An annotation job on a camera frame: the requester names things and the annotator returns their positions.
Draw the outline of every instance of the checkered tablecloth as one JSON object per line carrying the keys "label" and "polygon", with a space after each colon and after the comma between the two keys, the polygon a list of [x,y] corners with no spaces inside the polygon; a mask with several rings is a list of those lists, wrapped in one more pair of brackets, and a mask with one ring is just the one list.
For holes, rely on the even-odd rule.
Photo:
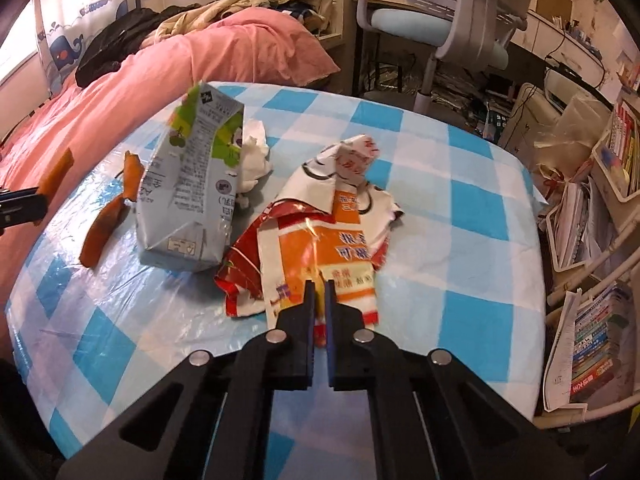
{"label": "checkered tablecloth", "polygon": [[[376,275],[377,330],[413,352],[451,350],[531,418],[543,357],[544,287],[532,184],[509,153],[430,118],[322,92],[219,84],[264,122],[273,173],[237,211],[236,235],[294,169],[328,144],[372,136],[367,177],[405,211]],[[266,328],[229,319],[210,272],[141,266],[129,214],[94,270],[79,265],[98,211],[121,191],[123,153],[148,162],[171,104],[92,171],[31,251],[6,306],[15,361],[46,427],[71,456],[191,351],[223,354]],[[365,394],[279,392],[267,478],[374,478]]]}

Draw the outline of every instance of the metal rivet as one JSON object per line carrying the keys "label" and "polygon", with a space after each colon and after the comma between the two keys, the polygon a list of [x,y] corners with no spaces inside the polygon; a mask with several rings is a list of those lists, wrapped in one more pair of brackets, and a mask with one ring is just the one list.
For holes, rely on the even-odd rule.
{"label": "metal rivet", "polygon": [[189,356],[189,362],[193,366],[202,366],[209,362],[209,352],[206,350],[196,350]]}
{"label": "metal rivet", "polygon": [[279,328],[274,328],[269,330],[265,337],[269,343],[282,343],[287,338],[287,333]]}
{"label": "metal rivet", "polygon": [[368,328],[361,328],[353,333],[353,338],[358,343],[370,343],[373,340],[374,333]]}
{"label": "metal rivet", "polygon": [[431,353],[431,362],[440,366],[448,365],[451,362],[451,354],[438,348]]}

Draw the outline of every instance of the pink bedsheet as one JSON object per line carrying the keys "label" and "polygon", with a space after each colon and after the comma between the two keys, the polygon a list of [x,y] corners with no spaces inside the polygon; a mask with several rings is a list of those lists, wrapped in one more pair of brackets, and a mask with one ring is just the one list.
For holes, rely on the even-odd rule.
{"label": "pink bedsheet", "polygon": [[[12,227],[0,237],[0,306],[6,304],[38,236],[85,175],[135,128],[195,82],[304,86],[338,70],[297,20],[271,9],[250,8],[205,30],[141,50],[124,60],[118,72],[84,90],[69,77],[62,94],[14,132],[0,152],[0,183],[12,190],[36,186],[67,148],[76,160],[44,222],[39,227]],[[0,348],[2,340],[0,328]]]}

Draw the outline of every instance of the whale print curtain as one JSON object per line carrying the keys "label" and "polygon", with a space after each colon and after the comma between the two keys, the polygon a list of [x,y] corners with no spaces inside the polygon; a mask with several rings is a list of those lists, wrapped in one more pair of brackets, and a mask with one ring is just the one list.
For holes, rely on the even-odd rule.
{"label": "whale print curtain", "polygon": [[91,40],[140,0],[34,0],[38,51],[49,89],[60,92]]}

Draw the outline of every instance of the gray chair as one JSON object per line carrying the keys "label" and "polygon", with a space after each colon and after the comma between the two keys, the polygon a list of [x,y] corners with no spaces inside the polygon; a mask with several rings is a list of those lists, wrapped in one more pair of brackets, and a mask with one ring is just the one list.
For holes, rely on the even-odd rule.
{"label": "gray chair", "polygon": [[487,66],[505,69],[506,46],[516,29],[526,30],[530,0],[407,0],[416,11],[379,9],[369,13],[358,0],[357,20],[364,30],[386,32],[429,46],[429,58],[413,105],[414,112],[442,118],[431,88],[438,60],[472,72]]}

